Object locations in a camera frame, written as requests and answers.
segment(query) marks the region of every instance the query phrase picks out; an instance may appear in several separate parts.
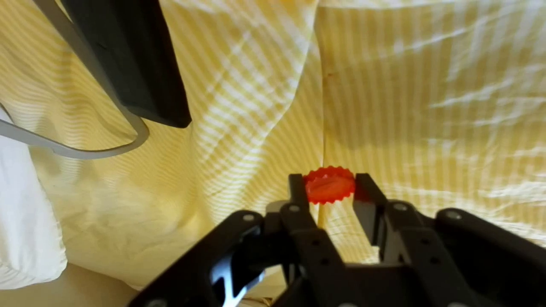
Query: white towel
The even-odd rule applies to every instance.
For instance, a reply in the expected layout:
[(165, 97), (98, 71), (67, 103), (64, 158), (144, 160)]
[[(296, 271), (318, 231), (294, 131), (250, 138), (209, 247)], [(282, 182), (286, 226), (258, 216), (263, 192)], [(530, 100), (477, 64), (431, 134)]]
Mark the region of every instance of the white towel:
[[(0, 119), (9, 121), (2, 107)], [(66, 267), (62, 230), (30, 148), (0, 136), (0, 289), (52, 281)]]

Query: yellow striped fabric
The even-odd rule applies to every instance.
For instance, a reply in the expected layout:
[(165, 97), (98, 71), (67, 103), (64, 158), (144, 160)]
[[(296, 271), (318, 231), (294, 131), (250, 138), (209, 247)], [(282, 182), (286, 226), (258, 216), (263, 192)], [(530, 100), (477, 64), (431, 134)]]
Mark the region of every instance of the yellow striped fabric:
[[(0, 0), (0, 102), (83, 148), (132, 139), (30, 0)], [(108, 160), (35, 150), (72, 262), (149, 283), (287, 173), (371, 172), (434, 214), (460, 206), (546, 245), (543, 0), (165, 0), (195, 121)], [(323, 209), (347, 260), (374, 252), (350, 201)]]

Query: black metal bracket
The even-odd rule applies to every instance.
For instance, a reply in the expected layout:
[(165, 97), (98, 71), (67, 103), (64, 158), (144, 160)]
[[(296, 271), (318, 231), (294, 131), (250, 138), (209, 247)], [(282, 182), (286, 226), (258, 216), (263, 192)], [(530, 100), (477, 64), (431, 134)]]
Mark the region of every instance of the black metal bracket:
[(277, 307), (545, 307), (546, 250), (463, 209), (422, 214), (357, 173), (354, 208), (379, 264), (349, 265), (310, 213), (304, 177), (292, 199), (262, 216), (236, 211), (130, 307), (219, 307), (238, 301), (281, 264)]

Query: red bottle cap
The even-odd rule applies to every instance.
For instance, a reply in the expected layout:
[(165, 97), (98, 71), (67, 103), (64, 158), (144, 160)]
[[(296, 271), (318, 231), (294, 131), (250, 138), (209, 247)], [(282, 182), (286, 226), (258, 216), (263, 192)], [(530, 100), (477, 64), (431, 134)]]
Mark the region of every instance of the red bottle cap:
[(356, 177), (344, 167), (321, 167), (306, 175), (306, 190), (311, 202), (333, 202), (356, 192)]

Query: yellow cloth backdrop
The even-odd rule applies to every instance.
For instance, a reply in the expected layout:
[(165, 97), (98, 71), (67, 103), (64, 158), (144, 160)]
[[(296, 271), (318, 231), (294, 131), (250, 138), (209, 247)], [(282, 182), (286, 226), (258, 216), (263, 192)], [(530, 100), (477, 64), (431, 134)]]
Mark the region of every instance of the yellow cloth backdrop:
[[(31, 0), (0, 0), (0, 103), (81, 148), (134, 131)], [(72, 262), (144, 286), (231, 211), (320, 165), (546, 245), (546, 1), (165, 0), (194, 122), (106, 160), (35, 150)], [(349, 201), (347, 260), (374, 252)]]

